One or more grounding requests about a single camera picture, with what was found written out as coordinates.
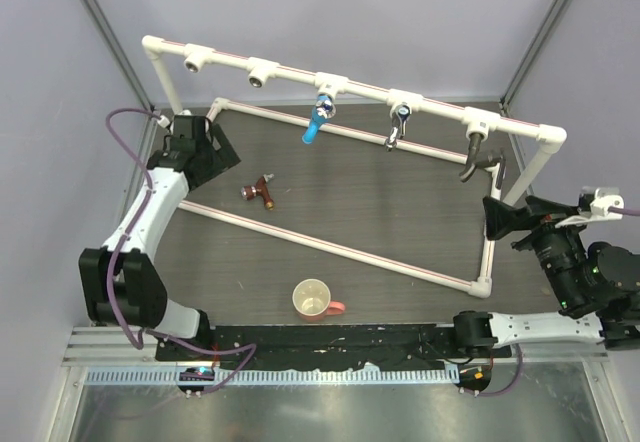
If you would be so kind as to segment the white PVC pipe frame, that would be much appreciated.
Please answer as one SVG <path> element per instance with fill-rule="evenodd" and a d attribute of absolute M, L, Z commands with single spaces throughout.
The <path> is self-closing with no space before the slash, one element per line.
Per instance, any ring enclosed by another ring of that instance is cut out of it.
<path fill-rule="evenodd" d="M 502 189 L 497 190 L 496 167 L 477 170 L 467 182 L 460 181 L 468 149 L 453 152 L 405 136 L 388 152 L 387 137 L 350 122 L 335 125 L 330 119 L 307 145 L 301 138 L 311 112 L 296 116 L 218 97 L 211 102 L 208 117 L 234 132 L 247 171 L 229 170 L 180 203 L 183 211 L 475 298 L 492 292 L 495 254 L 494 242 L 485 235 L 481 198 L 515 203 L 567 138 L 558 126 L 510 119 L 258 57 L 151 35 L 142 39 L 142 47 L 175 114 L 184 107 L 164 62 L 167 54 L 180 57 L 192 73 L 216 64 L 243 71 L 256 88 L 283 79 L 312 87 L 316 98 L 361 96 L 389 116 L 397 105 L 407 104 L 411 117 L 423 126 L 444 118 L 464 132 L 468 145 L 471 133 L 481 133 L 482 151 L 503 149 L 506 172 Z M 268 190 L 273 210 L 266 210 L 259 197 L 250 201 L 241 197 L 243 186 L 271 173 Z"/>

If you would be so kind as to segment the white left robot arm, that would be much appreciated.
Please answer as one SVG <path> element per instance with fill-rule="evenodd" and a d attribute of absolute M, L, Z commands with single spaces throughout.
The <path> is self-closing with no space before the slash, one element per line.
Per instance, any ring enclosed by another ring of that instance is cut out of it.
<path fill-rule="evenodd" d="M 190 360 L 213 347 L 207 315 L 173 301 L 154 265 L 159 243 L 179 204 L 200 186 L 238 165 L 240 158 L 211 118 L 181 113 L 156 118 L 166 135 L 148 160 L 132 157 L 144 177 L 128 212 L 98 248 L 86 248 L 78 265 L 88 317 L 117 325 L 135 348 L 138 327 L 156 337 L 178 339 Z"/>

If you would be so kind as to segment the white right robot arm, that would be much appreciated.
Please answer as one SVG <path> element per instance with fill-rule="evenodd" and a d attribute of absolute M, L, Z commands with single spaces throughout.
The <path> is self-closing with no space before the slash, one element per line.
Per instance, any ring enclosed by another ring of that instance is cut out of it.
<path fill-rule="evenodd" d="M 457 353 L 476 357 L 514 344 L 553 342 L 601 344 L 609 351 L 638 348 L 638 254 L 604 241 L 584 245 L 581 239 L 590 225 L 635 215 L 621 195 L 585 190 L 576 205 L 528 196 L 521 207 L 485 197 L 483 207 L 489 240 L 523 233 L 511 247 L 535 255 L 559 308 L 528 314 L 461 312 L 451 333 Z"/>

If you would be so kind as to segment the brown faucet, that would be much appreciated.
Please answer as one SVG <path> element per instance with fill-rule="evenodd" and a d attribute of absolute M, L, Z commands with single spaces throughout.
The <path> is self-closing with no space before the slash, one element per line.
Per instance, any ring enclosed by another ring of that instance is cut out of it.
<path fill-rule="evenodd" d="M 275 203 L 268 190 L 268 183 L 274 178 L 274 174 L 263 174 L 253 185 L 243 186 L 240 190 L 241 197 L 245 201 L 253 200 L 257 197 L 263 201 L 266 210 L 273 210 Z"/>

